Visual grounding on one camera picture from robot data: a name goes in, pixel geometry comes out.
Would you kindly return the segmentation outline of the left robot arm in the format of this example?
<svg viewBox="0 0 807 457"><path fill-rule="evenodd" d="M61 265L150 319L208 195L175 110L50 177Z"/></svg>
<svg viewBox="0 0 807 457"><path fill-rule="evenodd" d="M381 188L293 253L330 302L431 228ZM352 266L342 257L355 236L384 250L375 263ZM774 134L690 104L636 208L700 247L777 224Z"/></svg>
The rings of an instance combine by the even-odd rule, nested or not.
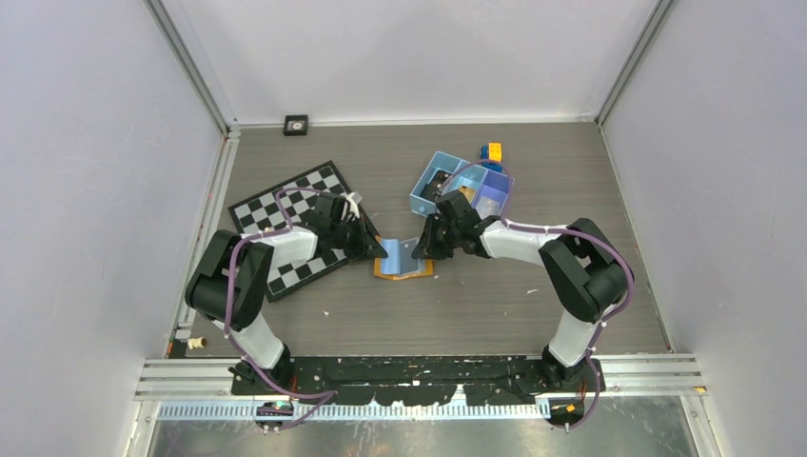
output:
<svg viewBox="0 0 807 457"><path fill-rule="evenodd" d="M216 231L185 288L187 306L221 326L249 361L266 392L284 392L292 379L290 351L271 330L262 308L269 273L306 263L328 249L350 259L385 258L356 197L318 191L298 223L255 234Z"/></svg>

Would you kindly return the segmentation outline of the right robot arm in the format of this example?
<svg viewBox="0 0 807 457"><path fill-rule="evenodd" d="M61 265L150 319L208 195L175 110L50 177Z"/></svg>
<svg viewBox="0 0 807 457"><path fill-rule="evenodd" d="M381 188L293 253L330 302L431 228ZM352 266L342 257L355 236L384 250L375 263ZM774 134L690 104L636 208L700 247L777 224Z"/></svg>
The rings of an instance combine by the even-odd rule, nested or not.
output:
<svg viewBox="0 0 807 457"><path fill-rule="evenodd" d="M590 219L570 225L519 224L500 215L482 218L458 190L438 198L412 251L415 259L443 260L456 249L485 259L511 259L544 268L563 308L540 369L548 386L568 390L593 366L601 331L635 291L626 260Z"/></svg>

